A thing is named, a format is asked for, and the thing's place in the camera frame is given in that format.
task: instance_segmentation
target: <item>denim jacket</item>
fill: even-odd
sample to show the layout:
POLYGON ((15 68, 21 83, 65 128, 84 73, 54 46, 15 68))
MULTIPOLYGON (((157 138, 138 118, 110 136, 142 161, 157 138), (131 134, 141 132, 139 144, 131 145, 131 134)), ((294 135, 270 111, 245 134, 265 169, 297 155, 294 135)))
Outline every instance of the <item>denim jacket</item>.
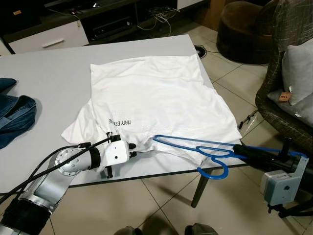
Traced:
POLYGON ((11 78, 0 78, 0 149, 26 132, 35 122, 36 102, 25 95, 19 98, 1 94, 16 84, 11 78))

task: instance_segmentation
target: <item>tiled floor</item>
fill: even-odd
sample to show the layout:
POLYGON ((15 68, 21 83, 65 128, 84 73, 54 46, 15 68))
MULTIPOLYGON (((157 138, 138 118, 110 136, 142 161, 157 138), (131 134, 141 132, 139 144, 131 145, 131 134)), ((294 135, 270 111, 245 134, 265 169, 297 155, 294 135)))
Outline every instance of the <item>tiled floor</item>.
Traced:
MULTIPOLYGON (((211 51, 202 63, 240 122, 256 110, 255 94, 267 67, 235 63, 214 53, 216 31, 191 22, 178 24, 173 31, 174 35, 186 33, 211 51)), ((258 113, 241 133, 247 144, 281 147, 277 131, 258 113)), ((183 235, 185 226, 200 222, 219 235, 313 235, 313 217, 280 219, 276 212, 267 213, 259 192, 262 174, 249 166, 231 169, 226 179, 209 182, 196 208, 190 203, 197 173, 71 188, 41 234, 112 235, 131 225, 145 235, 183 235)))

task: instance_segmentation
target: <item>table top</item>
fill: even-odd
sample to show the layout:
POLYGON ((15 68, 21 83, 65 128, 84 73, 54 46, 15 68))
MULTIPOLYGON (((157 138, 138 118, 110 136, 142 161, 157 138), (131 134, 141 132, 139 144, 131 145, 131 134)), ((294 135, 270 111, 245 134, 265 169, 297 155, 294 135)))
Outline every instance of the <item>table top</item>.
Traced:
MULTIPOLYGON (((191 56, 196 54, 188 35, 87 47, 38 51, 0 57, 0 77, 18 83, 9 95, 27 95, 36 100, 37 115, 30 131, 0 149, 0 193, 6 193, 27 179, 37 164, 55 149, 69 145, 61 133, 77 117, 90 99, 90 64, 140 56, 191 56)), ((204 84, 213 87, 199 59, 204 84)), ((241 165, 239 159, 223 160, 227 165, 241 165)), ((211 161, 205 167, 217 167, 211 161)), ((107 181, 121 181, 163 174, 191 172, 190 161, 166 153, 139 153, 125 164, 114 165, 113 178, 93 170, 80 173, 72 186, 107 181)))

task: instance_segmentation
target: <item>pillow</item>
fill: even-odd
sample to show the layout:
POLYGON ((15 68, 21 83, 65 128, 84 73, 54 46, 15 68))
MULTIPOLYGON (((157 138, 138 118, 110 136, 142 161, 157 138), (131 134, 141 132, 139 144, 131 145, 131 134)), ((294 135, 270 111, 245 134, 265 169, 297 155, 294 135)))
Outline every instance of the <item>pillow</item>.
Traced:
POLYGON ((305 124, 313 127, 313 93, 291 106, 288 102, 280 102, 278 100, 282 90, 274 91, 268 94, 268 98, 274 101, 279 108, 299 119, 305 124))
POLYGON ((313 39, 288 46, 282 60, 284 89, 291 92, 290 105, 313 93, 313 39))

